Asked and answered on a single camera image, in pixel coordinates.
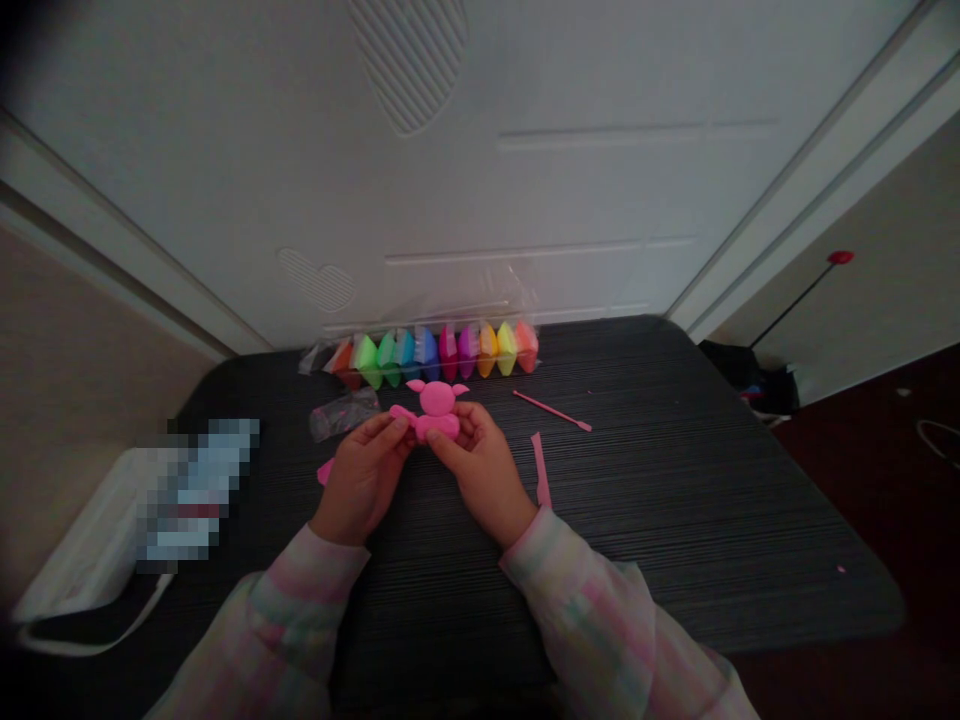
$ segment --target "cable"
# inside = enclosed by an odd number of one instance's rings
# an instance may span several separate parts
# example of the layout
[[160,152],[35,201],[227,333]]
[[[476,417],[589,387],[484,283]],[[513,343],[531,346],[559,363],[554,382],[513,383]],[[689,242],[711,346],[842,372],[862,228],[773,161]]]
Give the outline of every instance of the cable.
[[942,450],[940,450],[940,448],[938,448],[936,445],[934,445],[933,442],[930,440],[930,438],[927,437],[927,434],[923,432],[924,425],[933,425],[934,427],[938,427],[941,430],[952,432],[957,437],[960,437],[960,430],[957,430],[956,428],[952,428],[949,425],[944,425],[943,423],[934,422],[933,420],[917,420],[917,434],[920,436],[920,439],[923,440],[927,444],[927,447],[933,450],[937,455],[939,455],[941,458],[943,458],[948,463],[953,465],[953,467],[955,467],[957,470],[960,470],[960,462],[956,460],[951,460],[950,458],[948,458],[947,454]]
[[33,627],[32,623],[20,628],[20,631],[17,633],[17,642],[28,650],[46,653],[47,655],[61,655],[63,657],[92,657],[99,655],[125,640],[134,630],[143,625],[143,621],[147,619],[147,616],[153,612],[153,608],[160,602],[163,591],[167,589],[171,580],[173,580],[172,574],[161,575],[157,579],[157,587],[147,601],[147,604],[144,605],[143,610],[137,615],[137,619],[133,621],[133,624],[127,628],[123,635],[112,643],[107,643],[106,645],[81,645],[80,643],[63,642],[62,640],[43,640],[41,638],[35,638],[30,634],[30,628]]

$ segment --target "dark floor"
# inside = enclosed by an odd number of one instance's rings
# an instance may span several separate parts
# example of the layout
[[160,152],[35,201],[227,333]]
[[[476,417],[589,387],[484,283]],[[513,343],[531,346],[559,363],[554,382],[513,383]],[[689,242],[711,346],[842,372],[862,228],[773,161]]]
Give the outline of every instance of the dark floor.
[[[960,471],[917,436],[921,418],[960,428],[960,345],[774,431],[886,564],[908,619],[890,637],[731,658],[761,717],[960,717]],[[960,459],[958,438],[928,434]]]

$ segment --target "clear plastic packaging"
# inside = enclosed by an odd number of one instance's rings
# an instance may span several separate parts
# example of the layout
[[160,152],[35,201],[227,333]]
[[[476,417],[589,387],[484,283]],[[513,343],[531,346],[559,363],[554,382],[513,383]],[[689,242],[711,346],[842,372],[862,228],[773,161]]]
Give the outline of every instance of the clear plastic packaging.
[[310,434],[314,442],[323,442],[361,425],[380,412],[380,401],[372,387],[348,393],[310,413]]
[[[321,334],[305,353],[301,372],[308,361],[319,364],[316,358],[324,348],[335,347],[323,372],[353,389],[363,381],[377,389],[384,378],[394,385],[401,379],[396,368],[402,381],[442,377],[456,382],[458,375],[475,379],[478,371],[488,377],[495,368],[500,375],[531,373],[540,362],[538,328],[532,321],[537,299],[521,274],[515,262],[502,261],[469,277],[442,276],[435,292],[428,289],[381,320],[358,324],[350,337],[331,340]],[[465,302],[452,305],[451,297]]]

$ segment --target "beige wall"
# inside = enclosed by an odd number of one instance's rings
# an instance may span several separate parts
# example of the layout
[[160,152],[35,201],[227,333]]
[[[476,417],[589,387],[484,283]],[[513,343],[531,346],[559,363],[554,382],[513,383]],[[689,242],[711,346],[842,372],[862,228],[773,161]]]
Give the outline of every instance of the beige wall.
[[113,461],[214,363],[0,227],[0,570],[19,597]]
[[839,267],[761,342],[792,362],[804,404],[960,342],[960,115],[953,117],[710,339],[748,345],[826,267]]

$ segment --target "black pole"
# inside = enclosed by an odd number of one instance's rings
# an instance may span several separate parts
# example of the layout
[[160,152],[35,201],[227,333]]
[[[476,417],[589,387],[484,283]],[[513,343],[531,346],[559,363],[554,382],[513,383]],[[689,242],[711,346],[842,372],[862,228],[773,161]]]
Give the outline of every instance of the black pole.
[[778,317],[776,320],[770,323],[770,326],[766,330],[764,330],[762,333],[760,333],[760,337],[758,337],[756,340],[750,343],[750,349],[753,350],[757,346],[757,343],[763,340],[767,336],[767,333],[773,330],[777,326],[777,323],[783,320],[787,316],[787,314],[791,310],[793,310],[800,303],[800,301],[803,300],[809,294],[809,292],[813,290],[819,284],[819,282],[827,276],[827,273],[833,270],[835,267],[836,267],[836,264],[831,262],[830,267],[828,267],[826,270],[820,273],[820,277],[814,280],[810,284],[810,287],[804,290],[803,293],[800,295],[800,297],[798,297],[796,300],[793,301],[793,303],[791,303],[790,307],[788,307],[786,310],[780,313],[780,317]]

